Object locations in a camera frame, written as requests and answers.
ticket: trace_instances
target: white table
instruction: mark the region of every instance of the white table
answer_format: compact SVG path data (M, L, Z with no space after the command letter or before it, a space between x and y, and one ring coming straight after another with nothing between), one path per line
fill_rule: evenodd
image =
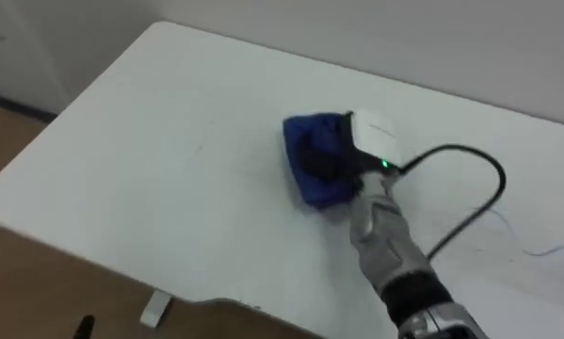
M564 242L563 125L166 23L0 173L0 225L181 299L238 300L329 338L391 338L345 207L304 206L282 148L285 117L356 107L393 120L407 156L447 142L492 153L508 172L497 210L522 246ZM398 185L423 249L494 175L451 153ZM488 215L434 265L455 291L493 281L564 306L564 251L529 259L517 246Z

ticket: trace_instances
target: blue sponge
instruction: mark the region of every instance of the blue sponge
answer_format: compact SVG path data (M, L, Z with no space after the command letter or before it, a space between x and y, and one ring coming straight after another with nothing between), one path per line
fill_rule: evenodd
M318 113L283 121L290 168L302 199L315 208L349 202L354 186L343 174L342 114Z

